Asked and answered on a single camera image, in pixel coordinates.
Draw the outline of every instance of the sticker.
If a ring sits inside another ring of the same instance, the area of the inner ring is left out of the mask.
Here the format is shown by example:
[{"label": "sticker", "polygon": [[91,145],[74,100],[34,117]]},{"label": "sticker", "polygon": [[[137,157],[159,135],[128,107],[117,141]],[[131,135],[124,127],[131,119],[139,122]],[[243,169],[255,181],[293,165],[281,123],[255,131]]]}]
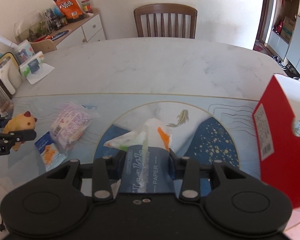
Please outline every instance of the sticker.
[{"label": "sticker", "polygon": [[274,153],[269,122],[263,104],[260,104],[255,112],[254,120],[256,122],[256,130],[258,133],[261,161],[263,161]]},{"label": "sticker", "polygon": [[300,121],[295,118],[292,122],[292,132],[295,136],[300,137]]}]

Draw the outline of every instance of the snack package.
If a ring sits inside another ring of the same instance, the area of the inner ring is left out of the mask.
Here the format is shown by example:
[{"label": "snack package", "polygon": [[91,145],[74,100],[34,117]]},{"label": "snack package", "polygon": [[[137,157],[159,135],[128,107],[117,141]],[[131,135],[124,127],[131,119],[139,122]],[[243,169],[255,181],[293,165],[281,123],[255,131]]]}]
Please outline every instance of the snack package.
[{"label": "snack package", "polygon": [[64,103],[63,110],[51,125],[50,136],[57,146],[68,151],[73,148],[91,120],[92,117],[85,112],[83,106]]},{"label": "snack package", "polygon": [[83,12],[76,0],[54,0],[54,2],[66,16],[69,23],[84,19]]},{"label": "snack package", "polygon": [[50,137],[50,132],[45,133],[34,145],[39,150],[46,171],[52,170],[66,159],[65,154],[59,153],[58,148]]},{"label": "snack package", "polygon": [[170,128],[152,118],[138,129],[105,142],[104,146],[127,151],[119,192],[175,192],[169,176],[171,138]]}]

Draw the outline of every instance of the white tissue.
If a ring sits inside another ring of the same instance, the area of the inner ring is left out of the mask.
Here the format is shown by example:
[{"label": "white tissue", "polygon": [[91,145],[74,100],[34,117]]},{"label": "white tissue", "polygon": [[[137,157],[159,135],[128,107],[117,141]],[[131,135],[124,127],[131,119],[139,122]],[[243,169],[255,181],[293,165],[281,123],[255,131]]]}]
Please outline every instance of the white tissue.
[{"label": "white tissue", "polygon": [[43,79],[46,75],[48,75],[54,69],[53,66],[50,66],[46,63],[41,64],[41,68],[37,73],[29,74],[27,76],[27,80],[31,85],[37,83],[39,80]]}]

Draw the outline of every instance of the red box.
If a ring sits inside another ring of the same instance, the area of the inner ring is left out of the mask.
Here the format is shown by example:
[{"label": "red box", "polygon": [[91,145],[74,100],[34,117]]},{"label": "red box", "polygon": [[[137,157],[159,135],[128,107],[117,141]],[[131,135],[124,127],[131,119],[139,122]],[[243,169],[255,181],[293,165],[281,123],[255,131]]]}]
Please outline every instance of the red box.
[{"label": "red box", "polygon": [[300,207],[300,82],[275,74],[253,112],[261,180]]}]

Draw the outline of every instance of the cardboard box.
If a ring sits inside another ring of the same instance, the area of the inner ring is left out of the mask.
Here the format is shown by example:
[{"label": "cardboard box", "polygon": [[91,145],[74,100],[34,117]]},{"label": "cardboard box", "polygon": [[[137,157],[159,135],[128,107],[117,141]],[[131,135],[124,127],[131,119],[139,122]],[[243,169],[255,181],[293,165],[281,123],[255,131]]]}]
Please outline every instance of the cardboard box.
[{"label": "cardboard box", "polygon": [[290,43],[295,24],[296,24],[296,22],[291,20],[290,18],[288,18],[288,17],[284,18],[280,36],[283,39],[285,39],[288,43]]},{"label": "cardboard box", "polygon": [[300,82],[275,74],[253,112],[261,180],[300,207]]}]

